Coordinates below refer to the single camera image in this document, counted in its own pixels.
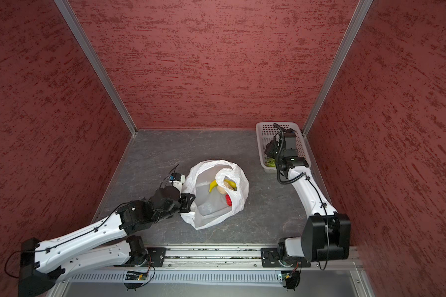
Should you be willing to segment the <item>white plastic bag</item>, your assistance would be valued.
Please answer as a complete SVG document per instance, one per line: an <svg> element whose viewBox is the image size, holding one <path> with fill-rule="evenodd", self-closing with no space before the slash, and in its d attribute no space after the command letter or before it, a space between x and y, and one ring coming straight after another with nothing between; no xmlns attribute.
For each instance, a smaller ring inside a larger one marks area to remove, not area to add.
<svg viewBox="0 0 446 297"><path fill-rule="evenodd" d="M235 182L237 190L226 186L225 179ZM209 185L214 180L226 189L232 200L231 207L217 188L209 192ZM191 168L185 177L182 193L194 194L196 199L190 212L180 214L181 218L195 230L202 230L220 224L244 209L249 196L249 181L237 164L226 160L207 160Z"/></svg>

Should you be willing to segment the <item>pale peach fruit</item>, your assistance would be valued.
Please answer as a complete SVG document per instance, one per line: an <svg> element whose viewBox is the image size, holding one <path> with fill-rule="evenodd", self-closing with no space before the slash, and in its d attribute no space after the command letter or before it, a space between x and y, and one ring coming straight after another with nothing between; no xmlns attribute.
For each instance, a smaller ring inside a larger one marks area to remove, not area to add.
<svg viewBox="0 0 446 297"><path fill-rule="evenodd" d="M217 186L217 190L218 190L218 192L221 193L222 195L226 195L226 194L227 194L226 189L225 189L224 187L222 187L222 186Z"/></svg>

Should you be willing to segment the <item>red apple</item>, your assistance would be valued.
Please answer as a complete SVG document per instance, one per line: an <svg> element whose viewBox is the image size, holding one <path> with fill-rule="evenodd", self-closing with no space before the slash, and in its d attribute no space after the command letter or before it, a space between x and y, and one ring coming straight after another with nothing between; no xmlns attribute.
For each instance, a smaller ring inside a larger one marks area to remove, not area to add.
<svg viewBox="0 0 446 297"><path fill-rule="evenodd" d="M228 194L225 195L225 200L228 206L232 206L232 200Z"/></svg>

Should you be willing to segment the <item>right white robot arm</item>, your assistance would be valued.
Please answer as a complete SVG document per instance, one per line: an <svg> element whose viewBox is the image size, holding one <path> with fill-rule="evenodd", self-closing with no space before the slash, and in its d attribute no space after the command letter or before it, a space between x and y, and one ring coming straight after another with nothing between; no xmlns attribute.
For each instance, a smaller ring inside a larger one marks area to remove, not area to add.
<svg viewBox="0 0 446 297"><path fill-rule="evenodd" d="M296 190L307 217L301 236L279 241L279 261L285 266L316 262L324 270L329 261L347 259L351 221L322 194L307 161L298 156L295 142L276 136L265 154L275 160L278 183Z"/></svg>

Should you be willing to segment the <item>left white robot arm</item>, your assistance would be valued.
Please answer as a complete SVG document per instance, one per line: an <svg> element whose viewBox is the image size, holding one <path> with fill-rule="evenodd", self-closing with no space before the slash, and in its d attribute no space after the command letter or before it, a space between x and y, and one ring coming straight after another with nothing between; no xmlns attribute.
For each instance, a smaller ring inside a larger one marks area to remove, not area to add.
<svg viewBox="0 0 446 297"><path fill-rule="evenodd" d="M122 203L101 221L70 234L47 241L24 241L18 251L18 295L37 297L58 282L104 267L149 270L158 258L136 233L174 214L188 213L195 199L195 195L182 193L176 186L166 186L157 189L150 199Z"/></svg>

